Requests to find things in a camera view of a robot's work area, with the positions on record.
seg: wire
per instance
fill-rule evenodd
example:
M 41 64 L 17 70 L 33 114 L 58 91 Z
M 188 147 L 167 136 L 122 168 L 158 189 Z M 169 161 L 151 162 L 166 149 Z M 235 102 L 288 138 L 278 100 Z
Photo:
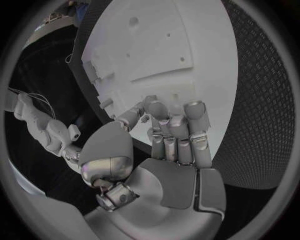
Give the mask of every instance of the wire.
M 25 91 L 18 90 L 18 89 L 12 88 L 12 87 L 9 87 L 8 89 L 17 94 L 26 94 L 27 96 L 46 104 L 50 108 L 52 118 L 56 119 L 55 111 L 54 111 L 53 107 L 51 106 L 50 102 L 48 101 L 48 99 L 44 95 L 35 93 L 35 92 L 27 93 Z

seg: white plastic panel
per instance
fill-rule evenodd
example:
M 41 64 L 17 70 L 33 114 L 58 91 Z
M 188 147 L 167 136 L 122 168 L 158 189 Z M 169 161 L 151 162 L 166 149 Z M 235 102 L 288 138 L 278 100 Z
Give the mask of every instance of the white plastic panel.
M 234 31 L 220 0 L 114 0 L 96 23 L 82 62 L 91 61 L 100 102 L 118 116 L 147 95 L 171 113 L 189 101 L 206 103 L 214 156 L 234 106 L 238 56 Z M 150 123 L 131 135 L 147 144 Z

